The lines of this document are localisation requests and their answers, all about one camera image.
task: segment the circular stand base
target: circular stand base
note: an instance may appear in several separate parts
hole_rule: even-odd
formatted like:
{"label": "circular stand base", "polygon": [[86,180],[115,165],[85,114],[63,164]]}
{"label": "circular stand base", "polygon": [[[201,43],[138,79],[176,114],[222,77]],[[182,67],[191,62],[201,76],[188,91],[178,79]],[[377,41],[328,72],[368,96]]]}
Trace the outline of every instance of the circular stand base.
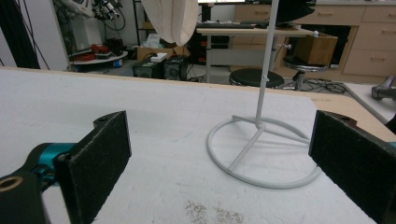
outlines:
{"label": "circular stand base", "polygon": [[[299,188],[302,186],[305,186],[309,183],[311,183],[312,181],[314,181],[321,173],[321,170],[318,166],[315,167],[315,169],[307,176],[304,177],[300,180],[295,180],[295,181],[290,181],[290,182],[270,182],[270,181],[265,181],[265,180],[260,180],[260,179],[255,179],[252,177],[249,177],[247,175],[243,175],[243,174],[238,174],[233,172],[233,170],[230,169],[230,166],[227,166],[226,164],[222,163],[219,159],[219,157],[216,155],[213,147],[212,147],[212,142],[213,142],[213,138],[216,134],[216,132],[218,130],[220,130],[222,127],[234,123],[234,122],[238,122],[238,121],[244,121],[241,119],[236,119],[235,117],[233,117],[232,119],[228,119],[220,124],[218,124],[217,126],[215,126],[212,131],[209,133],[209,136],[206,139],[206,146],[207,146],[207,150],[208,153],[210,155],[210,157],[212,158],[212,160],[215,162],[215,164],[220,167],[223,171],[225,171],[227,174],[242,180],[246,183],[255,185],[255,186],[259,186],[259,187],[263,187],[263,188],[268,188],[268,189],[294,189],[294,188]],[[276,119],[268,119],[268,118],[262,118],[261,119],[262,125],[264,125],[265,122],[267,123],[272,123],[275,124],[276,126],[280,126],[283,128],[286,128],[290,131],[292,131],[293,133],[297,134],[298,136],[300,136],[301,138],[303,138],[304,140],[308,141],[308,137],[303,134],[300,130],[294,128],[293,126],[289,125],[288,123],[276,120]]]}

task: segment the vertical white rod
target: vertical white rod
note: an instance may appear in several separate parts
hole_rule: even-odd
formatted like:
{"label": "vertical white rod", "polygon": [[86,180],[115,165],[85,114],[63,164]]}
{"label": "vertical white rod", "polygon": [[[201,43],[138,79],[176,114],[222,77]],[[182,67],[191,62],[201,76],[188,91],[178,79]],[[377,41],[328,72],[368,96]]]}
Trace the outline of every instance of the vertical white rod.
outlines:
{"label": "vertical white rod", "polygon": [[274,32],[275,32],[278,3],[279,0],[273,0],[271,5],[271,17],[270,17],[270,23],[268,25],[268,35],[267,35],[267,43],[265,45],[264,62],[262,64],[262,82],[260,85],[259,102],[257,104],[257,113],[256,113],[256,127],[258,129],[260,129],[261,126],[262,103],[264,100],[265,87],[267,85],[268,68],[269,68],[270,60],[273,60],[271,59],[271,53],[274,42]]}

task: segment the computer monitor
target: computer monitor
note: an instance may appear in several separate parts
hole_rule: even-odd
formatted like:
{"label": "computer monitor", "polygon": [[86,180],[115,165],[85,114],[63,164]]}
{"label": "computer monitor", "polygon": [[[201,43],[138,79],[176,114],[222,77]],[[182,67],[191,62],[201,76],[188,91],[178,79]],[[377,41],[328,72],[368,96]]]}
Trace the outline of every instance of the computer monitor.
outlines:
{"label": "computer monitor", "polygon": [[[276,22],[284,23],[300,19],[311,14],[317,0],[279,0]],[[240,4],[259,4],[271,5],[272,0],[198,0],[202,6],[202,21],[210,21],[210,7],[214,5],[240,5]]]}
{"label": "computer monitor", "polygon": [[245,0],[198,0],[198,4],[208,4],[208,3],[214,3],[214,4],[244,4],[246,1]]}

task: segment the black stool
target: black stool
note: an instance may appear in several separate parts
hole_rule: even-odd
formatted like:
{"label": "black stool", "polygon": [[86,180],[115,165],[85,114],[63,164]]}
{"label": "black stool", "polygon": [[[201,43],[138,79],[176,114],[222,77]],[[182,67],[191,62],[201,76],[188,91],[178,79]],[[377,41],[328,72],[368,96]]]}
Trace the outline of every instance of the black stool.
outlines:
{"label": "black stool", "polygon": [[301,90],[305,79],[305,72],[324,72],[328,68],[327,65],[324,64],[305,63],[295,56],[285,57],[283,59],[283,63],[286,65],[286,67],[297,70],[297,74],[293,77],[293,81],[296,82],[294,85],[295,91]]}
{"label": "black stool", "polygon": [[[282,76],[268,72],[268,79],[266,88],[276,88],[285,83]],[[235,86],[250,86],[260,87],[262,83],[262,70],[258,68],[243,68],[231,72],[229,81],[231,85]]]}

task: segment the black foam pad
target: black foam pad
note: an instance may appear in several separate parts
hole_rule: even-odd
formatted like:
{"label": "black foam pad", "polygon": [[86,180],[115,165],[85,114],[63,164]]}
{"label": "black foam pad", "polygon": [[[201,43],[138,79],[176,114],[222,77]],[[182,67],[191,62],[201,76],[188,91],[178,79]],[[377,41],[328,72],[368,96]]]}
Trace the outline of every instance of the black foam pad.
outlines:
{"label": "black foam pad", "polygon": [[54,159],[72,223],[92,223],[131,157],[125,111],[94,122],[95,129]]}
{"label": "black foam pad", "polygon": [[318,111],[309,155],[377,223],[396,223],[396,148],[356,126],[356,120]]}

